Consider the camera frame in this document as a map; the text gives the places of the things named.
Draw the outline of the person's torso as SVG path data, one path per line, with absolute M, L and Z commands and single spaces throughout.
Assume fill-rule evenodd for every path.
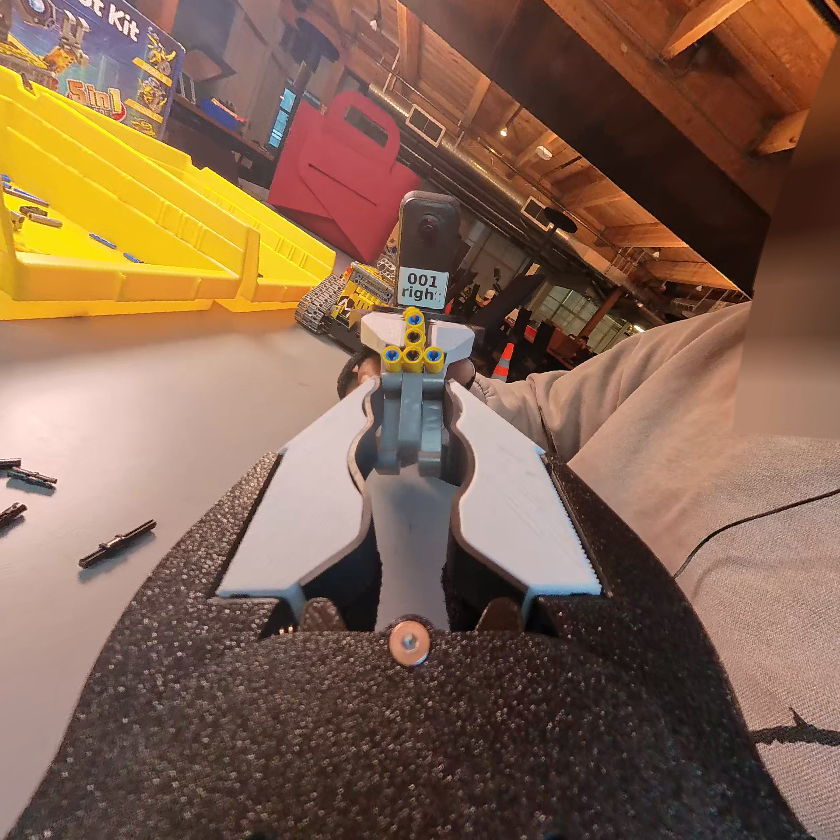
M 838 488 L 838 442 L 603 427 L 570 467 L 670 574 L 710 532 Z M 726 531 L 675 580 L 706 628 L 748 730 L 838 732 L 838 496 Z

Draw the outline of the yellow plastic bin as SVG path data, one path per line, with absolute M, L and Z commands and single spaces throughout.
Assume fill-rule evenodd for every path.
M 202 310 L 257 279 L 259 233 L 187 156 L 2 68 L 2 320 Z
M 243 281 L 235 298 L 220 300 L 231 312 L 292 309 L 311 289 L 332 274 L 336 253 L 306 230 L 287 220 L 252 192 L 208 168 L 195 167 L 187 154 L 177 162 L 162 163 L 238 221 L 259 234 L 259 261 L 254 282 Z

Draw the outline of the grey desk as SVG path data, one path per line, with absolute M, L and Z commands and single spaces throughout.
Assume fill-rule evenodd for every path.
M 53 759 L 114 624 L 175 542 L 266 453 L 337 401 L 348 357 L 293 311 L 214 306 L 2 323 L 2 457 L 57 478 L 2 479 L 1 832 Z M 78 561 L 157 528 L 90 570 Z

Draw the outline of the robot kit box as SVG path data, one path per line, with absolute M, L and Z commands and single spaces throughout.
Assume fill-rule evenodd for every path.
M 3 67 L 156 140 L 184 57 L 127 2 L 1 2 Z

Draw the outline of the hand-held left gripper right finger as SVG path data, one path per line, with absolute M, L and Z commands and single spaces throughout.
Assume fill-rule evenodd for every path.
M 452 626 L 499 598 L 527 623 L 540 597 L 603 595 L 543 448 L 456 382 L 447 396 L 458 481 L 444 566 Z

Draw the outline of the grey ceiling vent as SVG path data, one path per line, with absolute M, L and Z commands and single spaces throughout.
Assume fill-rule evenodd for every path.
M 554 206 L 543 205 L 534 196 L 529 196 L 525 200 L 521 205 L 520 213 L 545 232 L 559 230 L 573 235 L 578 230 L 575 221 L 566 212 Z

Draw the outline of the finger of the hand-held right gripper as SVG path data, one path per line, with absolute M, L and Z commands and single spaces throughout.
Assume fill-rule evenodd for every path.
M 442 318 L 426 321 L 426 375 L 474 375 L 469 359 L 476 340 L 468 325 Z
M 405 348 L 406 321 L 399 312 L 369 311 L 360 320 L 360 341 L 364 352 L 363 361 L 372 355 L 380 358 L 389 347 L 398 352 Z

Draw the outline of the yellow building block assembly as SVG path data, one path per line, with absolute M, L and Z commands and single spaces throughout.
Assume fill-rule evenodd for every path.
M 377 469 L 397 475 L 417 465 L 422 476 L 440 478 L 445 462 L 446 354 L 427 342 L 427 322 L 416 307 L 403 313 L 402 346 L 381 353 L 383 413 Z

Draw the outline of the blue grey pieces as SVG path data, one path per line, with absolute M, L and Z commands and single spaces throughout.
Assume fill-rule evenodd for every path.
M 2 173 L 1 178 L 3 192 L 14 200 L 18 200 L 19 203 L 17 208 L 13 207 L 9 211 L 15 233 L 21 233 L 23 231 L 26 220 L 55 229 L 60 229 L 65 226 L 62 220 L 50 212 L 50 203 L 45 198 L 21 188 L 7 173 Z M 121 253 L 126 260 L 134 264 L 144 264 L 144 260 L 132 255 L 128 251 L 122 250 L 118 245 L 99 234 L 87 232 L 87 235 L 91 240 L 98 242 L 100 245 Z

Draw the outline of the yellow toy robot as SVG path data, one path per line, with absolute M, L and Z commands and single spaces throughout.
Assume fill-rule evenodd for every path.
M 396 264 L 387 255 L 373 265 L 353 261 L 307 292 L 295 311 L 297 324 L 311 333 L 325 333 L 337 323 L 349 329 L 351 314 L 389 307 L 395 292 Z

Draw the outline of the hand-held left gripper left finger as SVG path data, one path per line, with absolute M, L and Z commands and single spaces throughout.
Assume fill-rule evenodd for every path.
M 298 620 L 325 597 L 351 628 L 374 627 L 382 561 L 365 480 L 376 461 L 379 384 L 356 388 L 280 451 L 216 597 L 281 599 Z

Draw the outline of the pile of black red pieces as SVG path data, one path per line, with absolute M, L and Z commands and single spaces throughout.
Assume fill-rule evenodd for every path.
M 21 458 L 2 458 L 1 472 L 2 476 L 12 483 L 44 490 L 49 494 L 55 492 L 57 487 L 57 478 L 25 468 Z M 5 532 L 21 522 L 27 510 L 28 506 L 18 501 L 1 510 L 1 531 Z M 157 521 L 151 519 L 127 532 L 114 535 L 108 541 L 100 542 L 95 550 L 79 559 L 80 570 L 90 570 L 106 560 L 117 557 L 147 535 L 152 534 L 156 528 Z

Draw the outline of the person's right forearm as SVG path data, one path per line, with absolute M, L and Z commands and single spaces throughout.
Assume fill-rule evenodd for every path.
M 639 333 L 572 371 L 505 383 L 475 374 L 469 393 L 535 444 L 572 459 L 609 422 L 620 443 L 719 410 L 733 386 L 752 304 Z

